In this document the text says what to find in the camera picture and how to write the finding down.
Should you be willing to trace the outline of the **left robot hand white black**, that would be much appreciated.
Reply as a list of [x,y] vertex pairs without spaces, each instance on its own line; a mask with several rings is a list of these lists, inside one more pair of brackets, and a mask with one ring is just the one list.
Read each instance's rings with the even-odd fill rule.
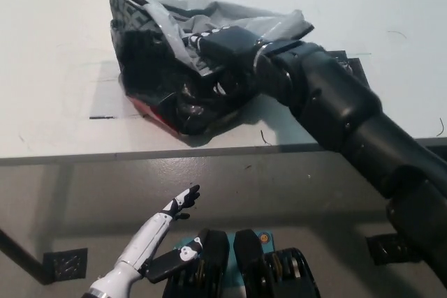
[[195,205],[200,196],[199,189],[199,185],[194,185],[182,191],[162,210],[150,217],[134,234],[113,268],[94,281],[83,296],[129,297],[133,284],[147,274],[150,274],[149,280],[155,283],[197,258],[205,242],[203,234],[181,248],[176,256],[170,256],[168,261],[154,261],[156,250],[166,236],[170,224],[189,218],[182,210]]

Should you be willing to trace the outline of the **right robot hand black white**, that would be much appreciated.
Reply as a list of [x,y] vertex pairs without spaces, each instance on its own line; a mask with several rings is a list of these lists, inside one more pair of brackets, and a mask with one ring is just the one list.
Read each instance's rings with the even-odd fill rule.
[[239,26],[224,26],[183,37],[205,64],[206,73],[184,85],[191,100],[251,100],[258,90],[251,78],[255,54],[264,41]]

